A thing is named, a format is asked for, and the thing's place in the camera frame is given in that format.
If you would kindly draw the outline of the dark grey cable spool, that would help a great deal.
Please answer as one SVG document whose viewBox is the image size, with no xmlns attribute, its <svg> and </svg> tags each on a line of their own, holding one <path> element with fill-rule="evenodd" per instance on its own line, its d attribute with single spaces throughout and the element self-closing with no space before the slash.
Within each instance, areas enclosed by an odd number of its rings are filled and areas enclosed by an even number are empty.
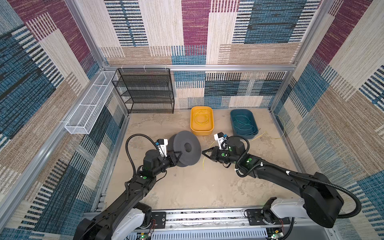
<svg viewBox="0 0 384 240">
<path fill-rule="evenodd" d="M 181 131 L 170 137 L 168 152 L 181 151 L 183 154 L 177 163 L 178 167 L 195 165 L 201 157 L 202 149 L 198 138 L 189 131 Z"/>
</svg>

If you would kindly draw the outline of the yellow plastic tray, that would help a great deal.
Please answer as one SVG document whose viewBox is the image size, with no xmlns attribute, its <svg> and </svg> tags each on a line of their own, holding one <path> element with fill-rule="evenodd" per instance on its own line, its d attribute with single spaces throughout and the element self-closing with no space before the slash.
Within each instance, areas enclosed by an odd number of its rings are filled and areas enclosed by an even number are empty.
<svg viewBox="0 0 384 240">
<path fill-rule="evenodd" d="M 195 106 L 191 109 L 190 128 L 196 136 L 208 136 L 214 130 L 213 109 L 206 106 Z"/>
</svg>

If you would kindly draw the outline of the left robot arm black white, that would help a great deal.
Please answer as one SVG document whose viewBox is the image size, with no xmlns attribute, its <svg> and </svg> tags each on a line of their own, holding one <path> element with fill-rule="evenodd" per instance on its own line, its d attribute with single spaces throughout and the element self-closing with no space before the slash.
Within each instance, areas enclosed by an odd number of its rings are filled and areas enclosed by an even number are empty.
<svg viewBox="0 0 384 240">
<path fill-rule="evenodd" d="M 144 137 L 155 147 L 147 151 L 143 169 L 136 169 L 129 153 L 129 142 L 134 137 Z M 182 156 L 181 151 L 165 153 L 162 145 L 144 134 L 134 134 L 126 141 L 126 153 L 133 166 L 133 177 L 125 182 L 125 191 L 103 212 L 92 220 L 83 219 L 77 226 L 74 240 L 121 240 L 139 227 L 150 222 L 151 207 L 141 204 L 157 182 L 157 175 L 175 167 Z"/>
</svg>

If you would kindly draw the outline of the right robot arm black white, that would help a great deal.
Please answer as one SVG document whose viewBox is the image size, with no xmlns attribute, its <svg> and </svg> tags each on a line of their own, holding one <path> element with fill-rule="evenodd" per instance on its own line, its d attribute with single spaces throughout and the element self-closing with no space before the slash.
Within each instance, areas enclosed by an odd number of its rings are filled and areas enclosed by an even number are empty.
<svg viewBox="0 0 384 240">
<path fill-rule="evenodd" d="M 361 212 L 359 198 L 331 183 L 325 175 L 318 172 L 314 175 L 298 173 L 272 164 L 251 155 L 250 146 L 248 139 L 231 136 L 218 146 L 203 150 L 202 155 L 223 165 L 234 164 L 240 178 L 266 180 L 299 196 L 294 200 L 270 198 L 262 210 L 266 220 L 271 216 L 280 219 L 306 218 L 322 227 L 332 228 L 337 219 L 352 218 Z"/>
</svg>

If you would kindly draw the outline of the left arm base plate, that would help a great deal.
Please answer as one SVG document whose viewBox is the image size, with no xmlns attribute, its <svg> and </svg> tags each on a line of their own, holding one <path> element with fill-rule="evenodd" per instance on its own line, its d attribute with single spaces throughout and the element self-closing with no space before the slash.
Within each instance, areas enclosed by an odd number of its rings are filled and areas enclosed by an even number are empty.
<svg viewBox="0 0 384 240">
<path fill-rule="evenodd" d="M 145 229 L 164 229 L 166 225 L 166 212 L 151 212 L 145 214 L 142 227 Z"/>
</svg>

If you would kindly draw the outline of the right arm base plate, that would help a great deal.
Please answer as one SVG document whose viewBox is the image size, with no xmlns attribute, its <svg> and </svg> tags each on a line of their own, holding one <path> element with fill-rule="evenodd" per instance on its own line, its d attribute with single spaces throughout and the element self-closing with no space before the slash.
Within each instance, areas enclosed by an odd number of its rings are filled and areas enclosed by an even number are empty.
<svg viewBox="0 0 384 240">
<path fill-rule="evenodd" d="M 268 226 L 268 225 L 290 225 L 290 218 L 280 219 L 271 211 L 263 212 L 262 209 L 246 209 L 245 217 L 249 221 L 250 226 Z"/>
</svg>

